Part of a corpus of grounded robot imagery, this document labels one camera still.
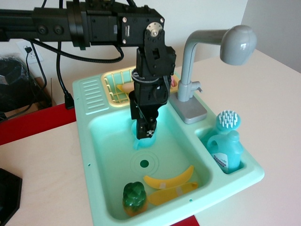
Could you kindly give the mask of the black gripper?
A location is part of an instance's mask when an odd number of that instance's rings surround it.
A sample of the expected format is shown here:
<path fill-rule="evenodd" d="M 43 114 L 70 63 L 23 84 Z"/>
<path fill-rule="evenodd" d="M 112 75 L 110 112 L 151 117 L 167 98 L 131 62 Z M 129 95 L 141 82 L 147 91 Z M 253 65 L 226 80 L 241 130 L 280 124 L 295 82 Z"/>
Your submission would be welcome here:
<path fill-rule="evenodd" d="M 146 81 L 132 75 L 134 91 L 129 93 L 131 118 L 136 120 L 136 138 L 152 138 L 157 127 L 158 109 L 170 96 L 170 76 Z"/>

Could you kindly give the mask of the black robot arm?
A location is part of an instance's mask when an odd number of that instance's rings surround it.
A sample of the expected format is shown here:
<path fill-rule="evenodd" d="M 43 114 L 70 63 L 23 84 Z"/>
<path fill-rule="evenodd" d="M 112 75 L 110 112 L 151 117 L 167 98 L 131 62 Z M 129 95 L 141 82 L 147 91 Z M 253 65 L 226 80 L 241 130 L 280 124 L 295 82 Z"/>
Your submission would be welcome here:
<path fill-rule="evenodd" d="M 142 139 L 154 135 L 158 109 L 170 96 L 176 53 L 165 44 L 164 22 L 156 10 L 132 0 L 73 0 L 66 8 L 1 10 L 0 39 L 25 39 L 44 48 L 48 42 L 64 41 L 81 50 L 92 45 L 112 45 L 118 51 L 136 47 L 129 98 L 136 137 Z"/>

